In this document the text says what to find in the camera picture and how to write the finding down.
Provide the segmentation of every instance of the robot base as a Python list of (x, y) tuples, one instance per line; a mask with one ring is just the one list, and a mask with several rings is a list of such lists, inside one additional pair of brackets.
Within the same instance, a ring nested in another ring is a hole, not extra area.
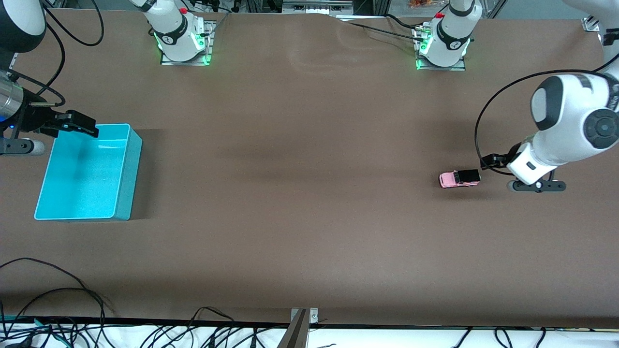
[[(428, 32), (429, 32), (428, 26), (429, 25), (430, 25), (429, 22), (425, 22), (423, 23), (423, 26), (418, 26), (415, 29), (411, 29), (413, 37), (419, 37), (419, 38), (426, 40), (428, 38)], [(417, 60), (416, 61), (417, 70), (440, 70), (440, 71), (465, 71), (466, 70), (464, 66), (464, 58), (460, 58), (458, 63), (452, 66), (448, 66), (448, 67), (437, 66), (437, 65), (430, 63), (428, 58), (426, 58), (424, 55), (419, 53), (422, 45), (425, 45), (425, 44), (426, 44), (425, 41), (415, 41), (414, 47), (415, 47), (415, 59)]]
[(174, 66), (209, 66), (211, 56), (213, 55), (213, 44), (215, 41), (215, 32), (214, 29), (217, 26), (216, 20), (205, 20), (204, 21), (204, 33), (206, 34), (204, 38), (199, 40), (204, 40), (204, 50), (198, 53), (195, 57), (188, 61), (177, 62), (168, 58), (163, 52), (161, 53), (161, 65), (174, 65)]

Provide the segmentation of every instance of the brown table surface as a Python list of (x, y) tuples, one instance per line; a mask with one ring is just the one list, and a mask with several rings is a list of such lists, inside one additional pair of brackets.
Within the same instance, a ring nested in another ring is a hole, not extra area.
[[(58, 17), (96, 40), (94, 12)], [(500, 87), (601, 63), (578, 21), (482, 20), (467, 71), (436, 72), (415, 70), (407, 40), (325, 15), (230, 15), (209, 67), (160, 66), (139, 12), (104, 18), (97, 47), (61, 34), (67, 63), (54, 87), (67, 109), (143, 138), (132, 219), (35, 221), (48, 156), (2, 158), (3, 261), (56, 263), (124, 317), (186, 319), (212, 305), (248, 321), (318, 307), (327, 323), (618, 324), (619, 151), (561, 167), (561, 194), (511, 193), (487, 172), (475, 188), (437, 180), (478, 166), (474, 122)], [(47, 80), (58, 52), (47, 35), (15, 69)], [(535, 131), (540, 82), (488, 110), (484, 153)], [(28, 263), (1, 279), (9, 313), (74, 285)], [(98, 316), (91, 302), (67, 294), (29, 313)]]

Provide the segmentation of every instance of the cyan plastic bin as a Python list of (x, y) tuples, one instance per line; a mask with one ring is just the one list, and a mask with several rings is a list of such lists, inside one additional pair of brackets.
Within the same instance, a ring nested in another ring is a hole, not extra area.
[(58, 134), (35, 219), (129, 220), (142, 139), (126, 123), (98, 124), (97, 128), (98, 138), (76, 132)]

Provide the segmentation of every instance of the toy car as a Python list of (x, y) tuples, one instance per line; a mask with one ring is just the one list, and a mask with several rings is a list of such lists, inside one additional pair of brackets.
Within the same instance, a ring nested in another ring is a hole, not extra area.
[(441, 183), (442, 188), (468, 187), (479, 184), (481, 179), (477, 169), (454, 170), (441, 174), (438, 182)]

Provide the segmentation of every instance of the white floor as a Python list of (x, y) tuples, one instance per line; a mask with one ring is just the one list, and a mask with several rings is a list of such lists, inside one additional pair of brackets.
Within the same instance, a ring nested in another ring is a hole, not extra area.
[[(32, 328), (34, 325), (19, 324), (15, 325), (14, 329)], [(98, 325), (89, 325), (89, 327), (97, 328)], [(105, 329), (105, 333), (115, 348), (139, 348), (144, 339), (153, 331), (156, 326), (135, 326), (135, 327), (110, 327)], [(202, 327), (192, 331), (192, 335), (185, 334), (178, 341), (173, 342), (171, 338), (177, 338), (186, 328), (174, 328), (167, 334), (166, 337), (161, 334), (161, 331), (155, 335), (161, 335), (151, 348), (200, 348), (206, 342), (208, 337), (213, 333), (215, 328)], [(280, 339), (284, 335), (285, 329), (271, 329), (258, 334), (258, 338), (264, 344), (265, 348), (276, 348)], [(99, 329), (89, 331), (92, 337), (96, 337)], [(413, 347), (428, 347), (428, 348), (451, 348), (455, 346), (464, 334), (465, 330), (445, 330), (445, 329), (317, 329), (309, 333), (308, 348), (324, 348), (332, 345), (333, 348), (413, 348)], [(509, 337), (514, 348), (534, 348), (540, 337), (540, 331), (508, 331)], [(253, 334), (252, 329), (241, 329), (234, 335), (228, 338), (227, 346), (223, 339), (226, 334), (220, 336), (216, 340), (218, 348), (249, 348), (250, 339), (245, 339)], [(33, 340), (32, 347), (40, 347), (46, 338), (46, 334), (40, 334)], [(152, 343), (152, 336), (142, 348), (148, 347)], [(22, 339), (6, 341), (0, 343), (0, 347), (5, 347), (10, 343), (18, 343)], [(94, 348), (92, 340), (90, 340), (91, 348)], [(102, 337), (99, 340), (100, 348), (112, 348)], [(76, 348), (86, 348), (87, 345), (82, 339), (78, 339)], [(501, 348), (495, 340), (491, 329), (473, 330), (466, 338), (461, 348)], [(549, 331), (546, 334), (540, 348), (551, 347), (582, 347), (582, 348), (617, 348), (619, 347), (619, 333), (615, 332), (584, 332), (584, 331)], [(46, 348), (65, 348), (65, 345), (51, 338)]]

